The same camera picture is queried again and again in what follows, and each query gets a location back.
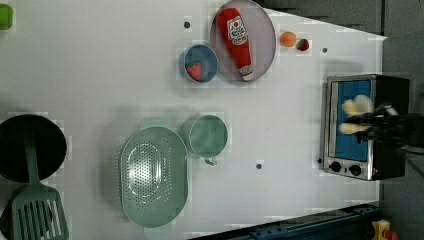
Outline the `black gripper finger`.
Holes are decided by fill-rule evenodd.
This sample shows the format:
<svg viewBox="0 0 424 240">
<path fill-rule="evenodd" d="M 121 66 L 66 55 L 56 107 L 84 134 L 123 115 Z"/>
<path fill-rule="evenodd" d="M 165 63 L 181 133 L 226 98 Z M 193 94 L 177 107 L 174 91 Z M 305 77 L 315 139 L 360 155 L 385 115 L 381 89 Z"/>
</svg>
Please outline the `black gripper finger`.
<svg viewBox="0 0 424 240">
<path fill-rule="evenodd" d="M 375 125 L 377 120 L 374 113 L 364 113 L 361 115 L 352 115 L 345 122 L 357 125 Z"/>
<path fill-rule="evenodd" d="M 373 131 L 360 131 L 355 133 L 356 140 L 358 144 L 362 142 L 367 142 L 369 140 L 374 140 L 377 138 L 377 135 Z"/>
</svg>

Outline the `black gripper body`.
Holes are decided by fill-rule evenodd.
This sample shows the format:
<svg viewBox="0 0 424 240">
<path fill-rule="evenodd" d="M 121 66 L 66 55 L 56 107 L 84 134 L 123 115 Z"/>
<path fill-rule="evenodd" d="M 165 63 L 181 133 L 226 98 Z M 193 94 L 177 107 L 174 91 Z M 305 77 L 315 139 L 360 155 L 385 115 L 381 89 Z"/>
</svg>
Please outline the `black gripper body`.
<svg viewBox="0 0 424 240">
<path fill-rule="evenodd" d="M 400 114 L 392 104 L 382 104 L 374 111 L 375 135 L 379 141 L 400 146 L 424 146 L 424 118 L 419 113 Z"/>
</svg>

